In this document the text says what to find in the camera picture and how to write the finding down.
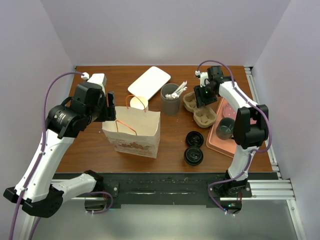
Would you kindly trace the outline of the beige paper takeout bag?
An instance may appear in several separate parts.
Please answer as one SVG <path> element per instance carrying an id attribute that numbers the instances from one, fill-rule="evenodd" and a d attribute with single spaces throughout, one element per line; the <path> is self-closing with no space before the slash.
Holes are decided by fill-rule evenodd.
<path id="1" fill-rule="evenodd" d="M 114 150 L 155 159 L 158 154 L 161 138 L 161 113 L 150 111 L 146 105 L 137 109 L 128 105 L 117 106 L 116 120 L 104 121 L 102 131 Z"/>

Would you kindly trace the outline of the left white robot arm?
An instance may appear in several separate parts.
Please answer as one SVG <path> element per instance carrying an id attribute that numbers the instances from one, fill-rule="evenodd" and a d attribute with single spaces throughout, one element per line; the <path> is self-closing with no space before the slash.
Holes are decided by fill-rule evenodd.
<path id="1" fill-rule="evenodd" d="M 65 202 L 104 190 L 104 178 L 87 170 L 80 176 L 52 183 L 58 165 L 80 132 L 92 122 L 115 121 L 115 94 L 104 92 L 101 84 L 83 82 L 74 96 L 53 107 L 45 120 L 45 136 L 25 175 L 15 187 L 5 189 L 3 196 L 21 205 L 30 216 L 50 218 Z"/>

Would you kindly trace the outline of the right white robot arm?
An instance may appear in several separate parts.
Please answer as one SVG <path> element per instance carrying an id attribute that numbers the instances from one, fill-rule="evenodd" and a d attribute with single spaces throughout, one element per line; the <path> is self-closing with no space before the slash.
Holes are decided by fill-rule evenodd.
<path id="1" fill-rule="evenodd" d="M 210 189 L 221 196 L 233 197 L 245 189 L 248 170 L 260 146 L 269 137 L 269 109 L 251 100 L 239 89 L 233 75 L 224 76 L 220 66 L 211 66 L 205 72 L 195 71 L 200 84 L 194 87 L 198 107 L 209 105 L 222 97 L 236 111 L 233 139 L 236 150 L 224 180 Z"/>

